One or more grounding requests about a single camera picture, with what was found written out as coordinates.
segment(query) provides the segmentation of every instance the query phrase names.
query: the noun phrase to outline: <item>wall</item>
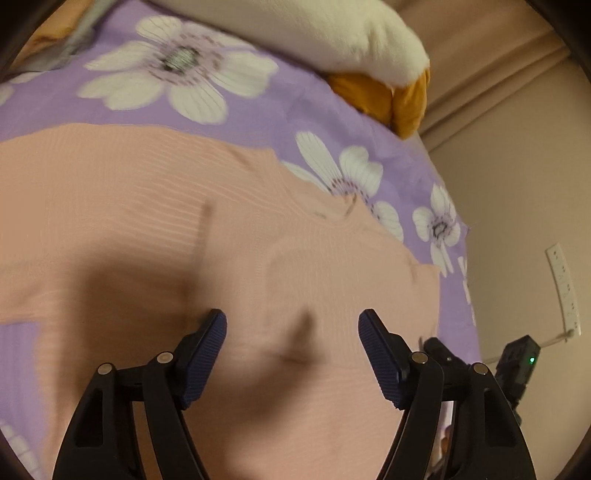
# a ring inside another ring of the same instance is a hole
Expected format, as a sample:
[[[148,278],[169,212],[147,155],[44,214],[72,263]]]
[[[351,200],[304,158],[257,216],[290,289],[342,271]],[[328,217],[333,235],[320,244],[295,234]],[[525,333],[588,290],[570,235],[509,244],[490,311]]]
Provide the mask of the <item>wall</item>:
[[[591,423],[591,85],[559,64],[431,152],[468,236],[484,358],[563,330],[545,249],[560,241],[583,335],[545,348],[518,409],[538,480],[553,479]]]

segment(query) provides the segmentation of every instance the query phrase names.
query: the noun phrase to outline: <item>power cord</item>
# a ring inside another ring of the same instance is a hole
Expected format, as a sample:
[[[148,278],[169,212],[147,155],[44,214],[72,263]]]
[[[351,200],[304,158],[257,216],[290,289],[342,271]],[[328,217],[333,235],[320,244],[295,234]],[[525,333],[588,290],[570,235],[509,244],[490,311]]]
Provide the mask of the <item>power cord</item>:
[[[540,348],[546,348],[547,346],[550,346],[550,345],[555,345],[555,344],[560,343],[560,342],[565,342],[569,338],[573,338],[574,335],[575,335],[574,329],[570,329],[568,332],[561,333],[557,337],[552,338],[552,340],[548,340],[547,342],[540,343]],[[501,359],[501,356],[500,355],[499,356],[494,356],[492,358],[486,358],[485,360],[482,361],[482,363],[483,364],[487,364],[487,365],[495,364],[500,359]]]

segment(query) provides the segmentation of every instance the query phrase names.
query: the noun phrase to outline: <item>silver screw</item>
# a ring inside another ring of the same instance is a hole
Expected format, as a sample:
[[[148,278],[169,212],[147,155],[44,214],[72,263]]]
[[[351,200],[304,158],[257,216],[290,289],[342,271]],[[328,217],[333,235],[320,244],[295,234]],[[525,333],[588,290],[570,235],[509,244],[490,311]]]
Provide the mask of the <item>silver screw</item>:
[[[99,375],[106,375],[108,373],[111,373],[111,370],[113,370],[113,365],[111,365],[111,364],[102,364],[97,369],[97,372],[99,373]]]
[[[479,375],[486,375],[488,373],[488,367],[485,364],[474,364],[472,368]]]
[[[413,359],[413,362],[415,362],[416,364],[426,364],[427,361],[429,360],[429,357],[427,356],[426,353],[423,352],[414,352],[411,356],[411,359]]]
[[[159,364],[167,364],[172,361],[174,355],[170,352],[162,352],[160,355],[156,357],[156,360]]]

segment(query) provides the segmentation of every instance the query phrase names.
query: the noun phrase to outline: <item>power strip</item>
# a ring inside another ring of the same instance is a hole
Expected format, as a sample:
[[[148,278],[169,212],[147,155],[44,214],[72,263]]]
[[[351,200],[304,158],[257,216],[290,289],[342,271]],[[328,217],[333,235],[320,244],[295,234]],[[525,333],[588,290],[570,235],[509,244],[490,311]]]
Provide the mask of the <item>power strip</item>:
[[[562,309],[564,321],[564,332],[568,338],[581,335],[581,321],[579,316],[579,305],[574,292],[573,280],[570,276],[569,266],[566,263],[564,252],[560,244],[551,246],[546,250],[550,262],[558,299]]]

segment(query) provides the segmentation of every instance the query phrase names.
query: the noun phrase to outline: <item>purple bed sheet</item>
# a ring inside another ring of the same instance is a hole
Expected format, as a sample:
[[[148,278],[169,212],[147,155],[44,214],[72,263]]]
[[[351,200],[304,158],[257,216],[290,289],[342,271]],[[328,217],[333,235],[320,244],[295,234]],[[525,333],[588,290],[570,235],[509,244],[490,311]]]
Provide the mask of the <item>purple bed sheet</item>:
[[[271,147],[294,174],[319,188],[361,195],[419,261],[440,266],[439,337],[465,361],[479,360],[466,284],[467,227],[430,160],[355,111],[316,74],[231,35],[126,0],[105,19],[93,47],[70,65],[0,85],[0,141],[74,122],[164,125]],[[36,450],[42,422],[32,411],[35,401],[22,401],[35,391],[33,369],[6,368],[28,365],[34,335],[29,323],[0,326],[0,342],[13,344],[0,351],[0,422],[18,429]]]

